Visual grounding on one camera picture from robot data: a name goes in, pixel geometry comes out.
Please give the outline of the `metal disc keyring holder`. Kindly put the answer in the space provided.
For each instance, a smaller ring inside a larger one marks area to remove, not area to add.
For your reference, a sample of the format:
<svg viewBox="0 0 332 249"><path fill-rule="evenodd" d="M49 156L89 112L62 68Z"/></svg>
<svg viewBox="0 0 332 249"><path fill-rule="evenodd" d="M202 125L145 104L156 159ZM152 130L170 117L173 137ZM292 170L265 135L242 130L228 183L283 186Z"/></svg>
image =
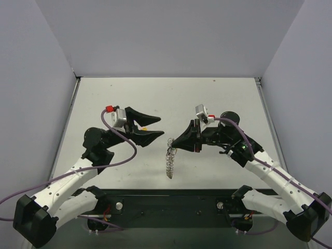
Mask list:
<svg viewBox="0 0 332 249"><path fill-rule="evenodd" d="M169 179L173 178L173 171L174 171L174 157L177 153L177 148L172 147L174 139L169 138L167 142L167 153L165 156L166 159L166 175Z"/></svg>

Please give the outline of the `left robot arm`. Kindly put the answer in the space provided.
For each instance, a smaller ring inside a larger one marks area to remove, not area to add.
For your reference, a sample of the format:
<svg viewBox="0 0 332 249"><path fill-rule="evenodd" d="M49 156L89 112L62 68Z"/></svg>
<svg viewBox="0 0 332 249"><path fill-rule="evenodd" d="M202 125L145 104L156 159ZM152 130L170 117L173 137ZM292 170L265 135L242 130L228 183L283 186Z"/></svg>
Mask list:
<svg viewBox="0 0 332 249"><path fill-rule="evenodd" d="M13 228L35 248L46 245L61 226L82 213L98 214L106 209L106 194L95 186L83 189L82 185L112 166L115 154L109 148L127 142L136 153L137 147L146 147L164 134L142 130L161 119L131 107L108 106L101 120L106 128L85 131L85 152L66 173L45 183L45 188L32 196L18 199Z"/></svg>

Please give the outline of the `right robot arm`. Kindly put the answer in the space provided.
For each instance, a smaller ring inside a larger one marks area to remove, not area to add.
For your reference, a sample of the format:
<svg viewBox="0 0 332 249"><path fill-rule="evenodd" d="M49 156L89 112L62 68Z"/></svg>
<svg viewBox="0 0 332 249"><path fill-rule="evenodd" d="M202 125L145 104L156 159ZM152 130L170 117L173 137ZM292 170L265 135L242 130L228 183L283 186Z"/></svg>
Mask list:
<svg viewBox="0 0 332 249"><path fill-rule="evenodd" d="M301 184L273 160L255 140L239 127L235 112L220 117L205 112L197 114L188 128L170 147L199 153L203 145L222 148L222 155L239 164L265 182L278 198L259 193L250 186L242 186L233 198L247 210L257 211L282 222L301 241L309 242L331 216L331 197L317 193Z"/></svg>

